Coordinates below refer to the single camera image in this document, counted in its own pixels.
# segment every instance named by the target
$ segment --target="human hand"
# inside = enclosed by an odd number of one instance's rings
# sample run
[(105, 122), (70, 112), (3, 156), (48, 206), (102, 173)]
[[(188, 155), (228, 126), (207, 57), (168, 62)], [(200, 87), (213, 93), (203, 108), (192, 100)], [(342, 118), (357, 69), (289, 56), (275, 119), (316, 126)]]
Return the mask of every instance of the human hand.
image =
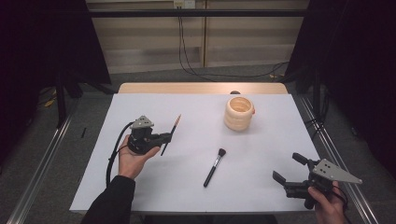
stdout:
[(129, 134), (125, 136), (119, 151), (119, 175), (135, 179), (143, 169), (145, 162), (155, 156), (160, 151), (159, 147), (154, 147), (145, 155), (139, 155), (127, 147)]
[[(332, 184), (337, 188), (333, 188), (332, 191), (340, 195), (340, 189), (338, 189), (338, 182), (333, 181)], [(344, 203), (334, 195), (329, 195), (329, 199), (326, 198), (320, 191), (315, 188), (308, 188), (309, 194), (317, 200), (315, 204), (315, 213), (317, 216), (318, 224), (343, 224), (344, 223)]]

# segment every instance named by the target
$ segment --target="black sleeve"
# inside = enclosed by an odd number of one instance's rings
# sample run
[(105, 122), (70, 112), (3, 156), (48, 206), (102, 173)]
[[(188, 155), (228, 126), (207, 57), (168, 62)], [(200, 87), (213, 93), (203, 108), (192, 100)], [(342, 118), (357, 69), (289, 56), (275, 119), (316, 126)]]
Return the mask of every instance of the black sleeve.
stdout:
[(134, 199), (134, 180), (117, 175), (92, 203), (81, 224), (129, 223)]

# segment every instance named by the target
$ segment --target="wall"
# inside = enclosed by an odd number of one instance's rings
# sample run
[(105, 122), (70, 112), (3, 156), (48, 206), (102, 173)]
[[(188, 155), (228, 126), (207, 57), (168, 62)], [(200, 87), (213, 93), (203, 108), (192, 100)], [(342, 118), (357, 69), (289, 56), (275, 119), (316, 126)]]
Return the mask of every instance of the wall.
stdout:
[[(89, 9), (167, 9), (173, 1), (87, 0)], [(307, 0), (196, 0), (196, 8), (305, 9)], [(110, 74), (178, 69), (178, 18), (92, 19)], [(290, 59), (303, 18), (182, 18), (192, 67)]]

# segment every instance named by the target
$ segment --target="black brush handle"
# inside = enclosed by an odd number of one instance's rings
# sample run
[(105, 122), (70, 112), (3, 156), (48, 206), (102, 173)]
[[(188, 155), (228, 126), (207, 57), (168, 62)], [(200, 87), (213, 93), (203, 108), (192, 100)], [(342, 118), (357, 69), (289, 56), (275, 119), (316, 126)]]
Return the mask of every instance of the black brush handle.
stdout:
[(210, 170), (210, 173), (209, 173), (209, 175), (207, 176), (206, 181), (205, 181), (205, 183), (204, 183), (204, 187), (205, 187), (205, 188), (206, 188), (207, 185), (209, 184), (210, 178), (212, 178), (212, 175), (215, 173), (215, 170), (216, 170), (216, 166), (212, 166), (212, 169)]

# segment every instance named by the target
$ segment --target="white tabletop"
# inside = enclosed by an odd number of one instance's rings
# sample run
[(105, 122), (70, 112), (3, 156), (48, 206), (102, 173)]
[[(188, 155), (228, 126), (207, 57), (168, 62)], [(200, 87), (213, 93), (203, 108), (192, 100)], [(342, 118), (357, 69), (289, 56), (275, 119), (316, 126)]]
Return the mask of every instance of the white tabletop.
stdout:
[[(283, 187), (272, 178), (274, 170), (288, 181), (308, 178), (306, 166), (291, 158), (293, 152), (318, 160), (291, 95), (244, 96), (253, 102), (256, 114), (249, 128), (237, 133), (223, 123), (226, 102), (234, 95), (114, 95), (70, 210), (87, 211), (105, 189), (108, 158), (128, 122), (145, 115), (155, 124), (153, 133), (169, 133), (181, 114), (164, 155), (159, 153), (150, 159), (135, 180), (133, 211), (151, 214), (306, 211), (304, 200), (287, 198)], [(204, 188), (219, 148), (226, 149), (227, 154), (209, 186)], [(118, 159), (112, 176), (117, 174), (117, 167)]]

